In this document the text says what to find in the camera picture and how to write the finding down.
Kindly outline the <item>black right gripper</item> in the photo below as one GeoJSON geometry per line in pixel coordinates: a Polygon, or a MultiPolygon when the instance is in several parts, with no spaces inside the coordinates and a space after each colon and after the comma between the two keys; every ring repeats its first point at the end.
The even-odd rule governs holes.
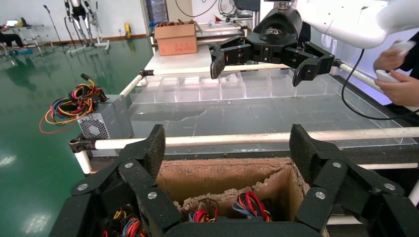
{"type": "Polygon", "coordinates": [[[297,49],[301,29],[301,15],[293,7],[271,10],[245,41],[234,36],[209,47],[211,78],[218,78],[225,66],[249,60],[294,68],[294,87],[302,81],[313,81],[317,75],[328,74],[335,56],[310,41],[297,49]]]}

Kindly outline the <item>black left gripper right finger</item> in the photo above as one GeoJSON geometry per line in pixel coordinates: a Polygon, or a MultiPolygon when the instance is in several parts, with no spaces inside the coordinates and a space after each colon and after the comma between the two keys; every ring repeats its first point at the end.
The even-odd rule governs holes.
{"type": "Polygon", "coordinates": [[[334,144],[313,139],[300,124],[290,134],[291,158],[309,185],[296,219],[323,232],[334,205],[366,226],[371,237],[416,237],[419,211],[397,183],[364,169],[334,144]]]}

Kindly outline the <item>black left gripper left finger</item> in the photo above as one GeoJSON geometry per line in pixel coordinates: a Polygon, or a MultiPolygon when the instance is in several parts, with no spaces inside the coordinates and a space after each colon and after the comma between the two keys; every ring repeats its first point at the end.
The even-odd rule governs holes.
{"type": "Polygon", "coordinates": [[[158,188],[156,178],[166,149],[164,127],[127,144],[108,167],[85,177],[71,189],[51,229],[51,237],[101,237],[110,216],[126,205],[145,221],[148,235],[161,237],[181,214],[158,188]]]}

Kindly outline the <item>operator hand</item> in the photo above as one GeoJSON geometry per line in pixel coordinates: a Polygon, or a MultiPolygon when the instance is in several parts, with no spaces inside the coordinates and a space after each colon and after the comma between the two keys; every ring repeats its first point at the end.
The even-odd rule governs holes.
{"type": "Polygon", "coordinates": [[[396,70],[398,69],[405,61],[407,53],[401,54],[401,50],[391,47],[383,51],[379,57],[375,60],[373,64],[374,71],[376,70],[396,70]]]}
{"type": "Polygon", "coordinates": [[[405,107],[419,106],[419,80],[405,74],[390,71],[399,83],[388,83],[376,80],[375,84],[394,104],[405,107]]]}

